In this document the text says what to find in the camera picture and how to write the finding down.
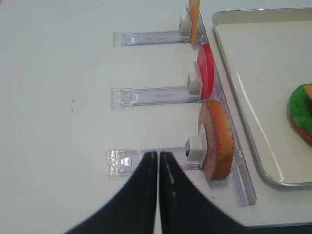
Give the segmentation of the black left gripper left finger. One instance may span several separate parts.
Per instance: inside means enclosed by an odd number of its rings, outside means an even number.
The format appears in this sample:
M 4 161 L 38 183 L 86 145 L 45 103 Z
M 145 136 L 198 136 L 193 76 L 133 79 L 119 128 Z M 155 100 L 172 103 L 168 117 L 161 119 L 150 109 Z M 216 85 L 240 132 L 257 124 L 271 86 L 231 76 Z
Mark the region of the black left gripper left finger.
M 157 200 L 157 153 L 144 154 L 120 191 L 69 234 L 152 234 Z

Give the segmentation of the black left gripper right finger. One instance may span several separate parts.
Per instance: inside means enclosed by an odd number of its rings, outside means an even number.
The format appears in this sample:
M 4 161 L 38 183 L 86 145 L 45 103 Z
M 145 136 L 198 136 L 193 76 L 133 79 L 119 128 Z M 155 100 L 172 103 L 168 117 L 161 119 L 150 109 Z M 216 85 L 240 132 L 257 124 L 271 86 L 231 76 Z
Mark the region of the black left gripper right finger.
M 159 206 L 164 234 L 247 234 L 188 179 L 170 152 L 159 156 Z

